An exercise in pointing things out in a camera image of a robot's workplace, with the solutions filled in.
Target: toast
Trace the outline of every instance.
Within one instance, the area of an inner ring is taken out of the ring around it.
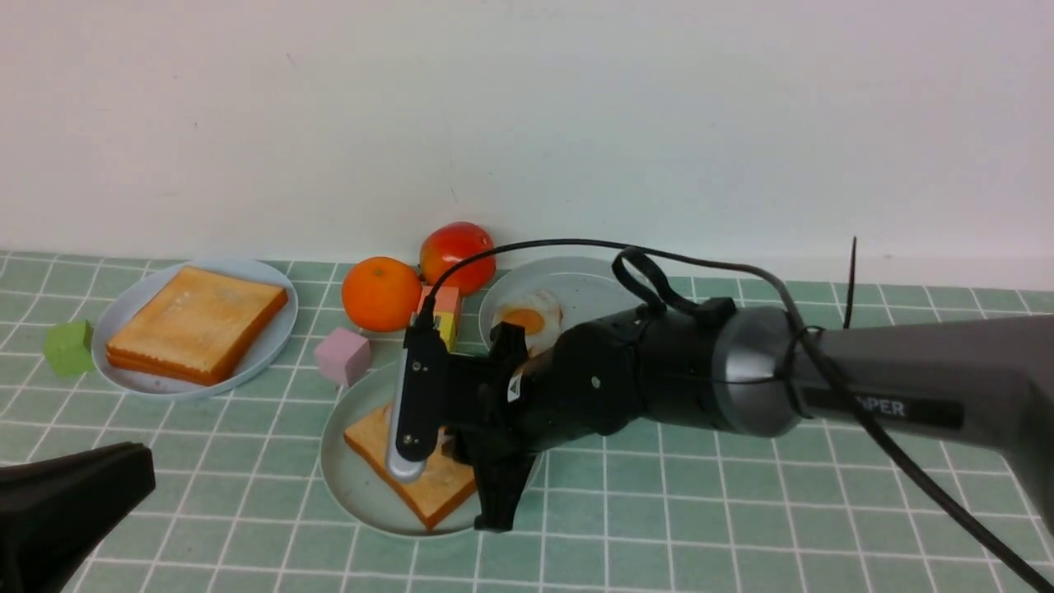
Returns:
[[[117,369],[211,387],[289,302],[280,285],[184,265],[106,343]]]
[[[344,440],[395,491],[425,529],[432,531],[475,493],[475,475],[471,467],[457,463],[436,448],[417,481],[405,485],[392,478],[385,469],[389,408],[379,407],[349,427]]]

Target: light blue plate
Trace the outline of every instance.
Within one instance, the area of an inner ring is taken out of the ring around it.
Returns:
[[[271,323],[246,353],[241,363],[235,370],[234,376],[211,388],[116,369],[106,361],[106,342],[132,321],[139,310],[145,307],[183,265],[193,265],[231,277],[282,285],[289,295],[289,302],[271,320]],[[271,364],[271,361],[281,353],[281,350],[289,342],[289,336],[293,333],[293,324],[296,323],[298,307],[293,282],[285,274],[267,263],[252,259],[194,259],[177,263],[142,278],[111,303],[106,312],[102,314],[102,319],[99,320],[92,337],[92,360],[95,362],[95,368],[108,381],[128,394],[164,401],[208,398],[233,390]]]

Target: plate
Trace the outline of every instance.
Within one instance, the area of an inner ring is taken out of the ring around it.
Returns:
[[[241,359],[232,376],[222,383],[204,388],[187,381],[124,371],[106,361],[106,342],[161,291],[183,265],[193,265],[231,277],[285,286],[289,302],[271,320]],[[153,400],[182,401],[208,398],[233,390],[268,368],[281,353],[293,333],[299,304],[296,289],[285,274],[271,265],[251,259],[194,259],[155,272],[129,288],[106,308],[92,336],[92,360],[108,381],[128,394]]]
[[[344,432],[348,427],[392,401],[397,369],[393,363],[367,375],[352,386],[336,404],[326,423],[318,452],[326,487],[348,514],[363,525],[389,535],[433,538],[470,530],[480,514],[477,494],[469,497],[429,532],[395,491],[344,441]],[[536,477],[541,459],[542,456],[535,459],[528,485]]]
[[[640,277],[632,268],[627,269]],[[502,305],[535,290],[548,290],[564,313],[562,330],[631,310],[641,304],[611,272],[611,262],[597,257],[548,257],[524,263],[505,274],[480,304],[480,335],[490,348],[490,328]]]

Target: apple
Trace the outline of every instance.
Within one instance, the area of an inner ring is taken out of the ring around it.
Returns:
[[[428,284],[434,284],[457,261],[493,246],[494,241],[479,224],[451,222],[428,235],[421,244],[422,275]],[[494,257],[485,257],[454,272],[443,285],[456,285],[462,296],[468,296],[490,281],[496,269]]]

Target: fried egg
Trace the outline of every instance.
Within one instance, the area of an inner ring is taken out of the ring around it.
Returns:
[[[531,358],[551,349],[560,338],[564,312],[546,290],[524,294],[499,308],[491,328],[502,322],[524,329],[527,355]]]

